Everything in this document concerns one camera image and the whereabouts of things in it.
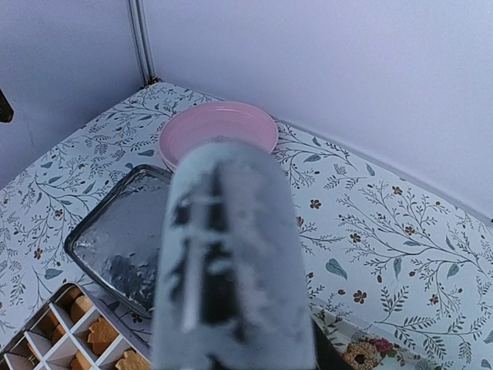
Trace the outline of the metal tongs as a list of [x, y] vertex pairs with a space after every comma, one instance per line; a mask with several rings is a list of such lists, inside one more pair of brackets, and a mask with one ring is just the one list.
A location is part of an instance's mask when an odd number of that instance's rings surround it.
[[304, 262], [282, 170], [208, 143], [176, 168], [153, 312], [154, 369], [313, 369]]

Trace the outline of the silver tin lid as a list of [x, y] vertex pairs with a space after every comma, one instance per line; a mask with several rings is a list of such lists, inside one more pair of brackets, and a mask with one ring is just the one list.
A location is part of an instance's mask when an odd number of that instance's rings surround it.
[[65, 252], [100, 288], [151, 318], [172, 174], [131, 169], [65, 239]]

